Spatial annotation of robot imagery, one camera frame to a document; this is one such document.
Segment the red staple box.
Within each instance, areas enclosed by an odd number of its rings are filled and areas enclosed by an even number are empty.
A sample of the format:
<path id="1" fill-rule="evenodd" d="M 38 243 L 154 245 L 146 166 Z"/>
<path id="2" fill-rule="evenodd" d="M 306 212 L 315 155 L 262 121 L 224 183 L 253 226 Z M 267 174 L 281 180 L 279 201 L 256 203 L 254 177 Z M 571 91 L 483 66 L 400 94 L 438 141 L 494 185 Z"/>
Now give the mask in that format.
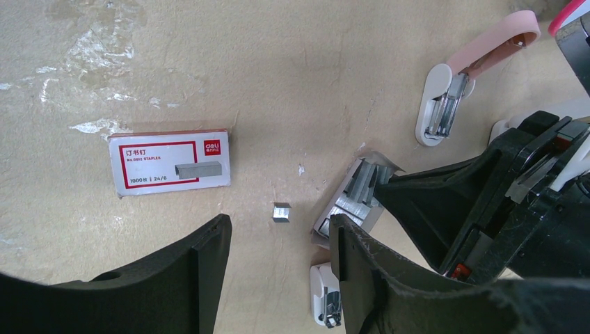
<path id="1" fill-rule="evenodd" d="M 114 134 L 108 144 L 121 198 L 231 185 L 227 129 Z"/>

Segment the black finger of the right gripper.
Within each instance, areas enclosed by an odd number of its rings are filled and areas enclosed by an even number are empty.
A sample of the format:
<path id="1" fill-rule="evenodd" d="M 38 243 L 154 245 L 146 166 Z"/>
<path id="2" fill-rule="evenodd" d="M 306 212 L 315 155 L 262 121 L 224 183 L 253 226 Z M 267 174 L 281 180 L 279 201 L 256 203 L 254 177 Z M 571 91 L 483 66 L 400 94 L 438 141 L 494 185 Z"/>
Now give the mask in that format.
<path id="1" fill-rule="evenodd" d="M 502 158 L 499 150 L 486 150 L 467 161 L 393 177 L 374 195 L 427 264 L 449 272 L 471 231 L 484 231 L 490 221 L 484 212 L 500 183 L 493 173 Z"/>

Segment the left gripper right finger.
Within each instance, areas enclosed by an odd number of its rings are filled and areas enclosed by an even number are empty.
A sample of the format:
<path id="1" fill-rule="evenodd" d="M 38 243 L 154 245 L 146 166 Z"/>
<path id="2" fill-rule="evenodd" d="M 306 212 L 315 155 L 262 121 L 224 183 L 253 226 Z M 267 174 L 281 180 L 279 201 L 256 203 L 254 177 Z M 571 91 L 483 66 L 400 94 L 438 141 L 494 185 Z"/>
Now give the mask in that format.
<path id="1" fill-rule="evenodd" d="M 534 278 L 470 285 L 432 272 L 330 219 L 331 267 L 348 333 L 588 333 L 589 281 Z"/>

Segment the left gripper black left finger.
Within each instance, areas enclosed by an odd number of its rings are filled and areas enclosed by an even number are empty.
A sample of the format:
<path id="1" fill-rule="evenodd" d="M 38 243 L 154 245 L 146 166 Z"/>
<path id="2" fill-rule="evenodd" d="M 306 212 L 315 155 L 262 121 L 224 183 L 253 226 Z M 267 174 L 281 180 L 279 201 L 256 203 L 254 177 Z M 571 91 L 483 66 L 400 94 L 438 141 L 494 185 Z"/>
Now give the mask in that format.
<path id="1" fill-rule="evenodd" d="M 230 252 L 219 214 L 160 250 L 87 282 L 1 276 L 2 333 L 212 333 Z"/>

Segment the pink and white stapler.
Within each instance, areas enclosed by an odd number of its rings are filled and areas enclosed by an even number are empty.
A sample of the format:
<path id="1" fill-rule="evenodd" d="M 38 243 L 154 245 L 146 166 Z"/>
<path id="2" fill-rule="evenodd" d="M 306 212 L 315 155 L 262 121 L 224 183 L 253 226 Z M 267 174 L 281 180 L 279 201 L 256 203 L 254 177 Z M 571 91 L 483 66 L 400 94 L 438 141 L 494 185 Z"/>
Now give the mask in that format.
<path id="1" fill-rule="evenodd" d="M 507 15 L 446 62 L 433 66 L 424 82 L 415 126 L 420 145 L 433 147 L 449 137 L 460 103 L 485 71 L 527 48 L 541 34 L 536 15 L 519 10 Z"/>

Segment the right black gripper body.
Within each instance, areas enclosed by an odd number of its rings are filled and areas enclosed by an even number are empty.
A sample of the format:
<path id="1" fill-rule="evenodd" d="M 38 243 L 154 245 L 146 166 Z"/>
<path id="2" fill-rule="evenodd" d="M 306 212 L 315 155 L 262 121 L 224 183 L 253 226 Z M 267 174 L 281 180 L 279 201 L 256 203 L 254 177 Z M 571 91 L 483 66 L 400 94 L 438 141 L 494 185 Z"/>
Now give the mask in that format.
<path id="1" fill-rule="evenodd" d="M 589 277 L 589 177 L 567 176 L 589 125 L 538 111 L 496 138 L 459 175 L 482 188 L 440 273 L 479 284 L 505 269 L 521 278 Z"/>

